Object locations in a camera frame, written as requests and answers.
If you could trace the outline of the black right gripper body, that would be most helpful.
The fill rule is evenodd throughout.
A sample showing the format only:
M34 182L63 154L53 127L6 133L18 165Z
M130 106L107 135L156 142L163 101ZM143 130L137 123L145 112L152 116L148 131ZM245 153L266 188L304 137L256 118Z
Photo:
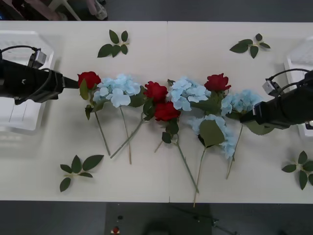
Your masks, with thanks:
M291 125L304 123L303 84L288 93L268 102L260 102L254 107L253 117L258 124L287 129Z

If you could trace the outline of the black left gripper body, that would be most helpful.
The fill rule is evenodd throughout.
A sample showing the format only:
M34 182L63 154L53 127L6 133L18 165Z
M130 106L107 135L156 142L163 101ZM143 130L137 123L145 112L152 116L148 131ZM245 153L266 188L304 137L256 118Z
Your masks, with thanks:
M15 105L20 105L27 100L44 103L48 100L57 100L62 93L65 82L63 75L57 71L44 68L34 69L21 64L14 64L17 70L20 85L13 91Z

